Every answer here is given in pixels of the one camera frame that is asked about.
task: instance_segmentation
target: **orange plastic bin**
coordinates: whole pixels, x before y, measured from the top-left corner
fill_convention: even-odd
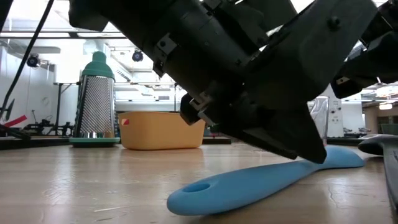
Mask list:
[[[201,146],[205,122],[189,126],[178,113],[133,111],[119,114],[119,127],[127,149],[189,149]]]

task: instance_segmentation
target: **wooden table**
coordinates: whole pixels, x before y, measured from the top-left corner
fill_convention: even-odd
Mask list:
[[[214,174],[288,159],[244,144],[172,151],[69,146],[0,151],[0,223],[393,223],[382,159],[357,153],[366,158],[366,167],[320,171],[233,212],[180,217],[166,208],[174,190]]]

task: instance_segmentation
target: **cheese grater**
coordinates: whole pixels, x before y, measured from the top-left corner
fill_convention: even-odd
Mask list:
[[[75,129],[75,147],[110,147],[115,137],[114,75],[106,56],[95,52],[81,74]]]

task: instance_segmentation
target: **metal grater surface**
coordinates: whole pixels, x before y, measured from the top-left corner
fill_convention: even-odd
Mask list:
[[[83,90],[83,111],[81,133],[113,133],[114,116],[112,79],[105,77],[86,77]]]

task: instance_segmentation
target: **blue silicone spatula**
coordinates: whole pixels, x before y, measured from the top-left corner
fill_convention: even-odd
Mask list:
[[[249,205],[294,182],[324,169],[362,167],[364,161],[351,149],[327,146],[323,164],[293,161],[241,169],[199,180],[167,199],[177,215],[211,215]]]

